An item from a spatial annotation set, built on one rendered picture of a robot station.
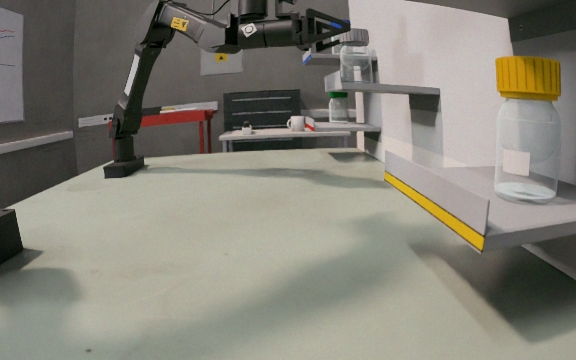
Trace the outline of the clear bottle with blue cap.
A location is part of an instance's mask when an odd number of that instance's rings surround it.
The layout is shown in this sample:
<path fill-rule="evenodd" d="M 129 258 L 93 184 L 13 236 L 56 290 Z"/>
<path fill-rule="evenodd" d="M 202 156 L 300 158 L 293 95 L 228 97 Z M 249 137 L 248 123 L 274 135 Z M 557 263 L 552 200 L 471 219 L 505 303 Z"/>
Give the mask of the clear bottle with blue cap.
<path fill-rule="evenodd" d="M 349 20 L 345 20 L 345 21 L 351 23 Z M 331 25 L 336 26 L 336 27 L 339 27 L 339 28 L 342 27 L 342 25 L 339 25 L 339 24 L 336 24 L 336 23 L 333 23 L 333 22 L 331 22 Z M 339 35 L 332 37 L 332 41 L 337 40 L 337 39 L 339 39 Z M 342 46 L 341 44 L 336 45 L 335 47 L 332 47 L 333 54 L 340 54 L 340 51 L 341 51 L 342 48 L 343 48 L 343 46 Z"/>

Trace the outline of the white panel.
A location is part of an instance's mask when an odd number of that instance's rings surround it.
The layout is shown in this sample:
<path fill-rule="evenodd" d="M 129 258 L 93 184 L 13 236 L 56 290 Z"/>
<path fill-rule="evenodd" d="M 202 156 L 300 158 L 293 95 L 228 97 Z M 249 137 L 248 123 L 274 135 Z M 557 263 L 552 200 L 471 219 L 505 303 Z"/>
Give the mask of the white panel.
<path fill-rule="evenodd" d="M 357 148 L 425 168 L 495 166 L 495 59 L 533 56 L 561 67 L 552 101 L 561 127 L 558 180 L 576 185 L 576 0 L 513 18 L 404 0 L 349 0 L 351 28 L 368 30 L 373 83 L 440 88 L 440 95 L 356 94 Z"/>

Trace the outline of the clear glass bottle with green cap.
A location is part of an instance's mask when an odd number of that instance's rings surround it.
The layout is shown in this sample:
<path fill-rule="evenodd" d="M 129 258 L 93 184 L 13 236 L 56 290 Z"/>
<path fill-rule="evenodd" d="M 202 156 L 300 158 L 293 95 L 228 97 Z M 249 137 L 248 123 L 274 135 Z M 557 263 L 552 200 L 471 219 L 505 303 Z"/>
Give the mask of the clear glass bottle with green cap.
<path fill-rule="evenodd" d="M 329 92 L 330 100 L 330 123 L 349 123 L 349 103 L 346 100 L 348 92 Z"/>

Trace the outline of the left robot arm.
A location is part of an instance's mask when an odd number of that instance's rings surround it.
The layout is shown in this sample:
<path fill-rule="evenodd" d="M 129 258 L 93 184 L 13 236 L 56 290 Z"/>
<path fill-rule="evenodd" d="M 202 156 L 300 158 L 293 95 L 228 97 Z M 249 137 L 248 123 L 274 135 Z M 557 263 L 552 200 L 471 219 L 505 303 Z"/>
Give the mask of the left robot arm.
<path fill-rule="evenodd" d="M 131 135 L 138 134 L 141 126 L 143 96 L 154 63 L 176 31 L 207 52 L 236 54 L 241 49 L 270 47 L 264 34 L 265 17 L 268 0 L 231 0 L 228 26 L 175 3 L 153 0 L 135 27 L 134 57 L 109 132 L 109 138 L 114 138 L 115 160 L 103 170 L 123 170 L 144 159 L 144 155 L 135 158 Z"/>

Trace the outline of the clear glass bottle with yellow cap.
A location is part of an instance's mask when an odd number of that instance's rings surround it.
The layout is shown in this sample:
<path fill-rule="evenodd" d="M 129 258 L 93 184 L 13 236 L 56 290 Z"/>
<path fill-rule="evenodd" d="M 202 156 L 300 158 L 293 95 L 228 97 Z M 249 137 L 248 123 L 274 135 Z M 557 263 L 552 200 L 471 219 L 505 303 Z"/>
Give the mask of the clear glass bottle with yellow cap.
<path fill-rule="evenodd" d="M 552 101 L 561 96 L 560 62 L 531 56 L 495 59 L 497 116 L 494 191 L 525 205 L 552 202 L 557 193 L 562 123 Z"/>

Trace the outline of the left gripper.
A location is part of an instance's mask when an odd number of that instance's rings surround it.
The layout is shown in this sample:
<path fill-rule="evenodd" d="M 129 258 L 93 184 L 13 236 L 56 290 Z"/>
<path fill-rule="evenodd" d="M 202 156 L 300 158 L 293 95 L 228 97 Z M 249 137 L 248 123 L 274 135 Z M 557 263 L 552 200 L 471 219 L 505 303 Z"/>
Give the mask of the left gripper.
<path fill-rule="evenodd" d="M 316 51 L 320 53 L 341 44 L 339 39 L 324 44 L 325 39 L 351 31 L 351 23 L 312 8 L 306 8 L 306 16 L 301 16 L 300 11 L 283 13 L 283 0 L 275 0 L 275 7 L 276 17 L 278 19 L 266 20 L 264 25 L 266 42 L 270 47 L 288 47 L 295 45 L 302 51 L 309 51 L 310 48 L 312 48 L 312 44 L 316 43 Z M 317 17 L 342 25 L 342 28 L 317 21 Z M 323 33 L 323 29 L 332 31 Z M 292 37 L 294 38 L 294 45 Z M 301 48 L 304 48 L 304 50 Z"/>

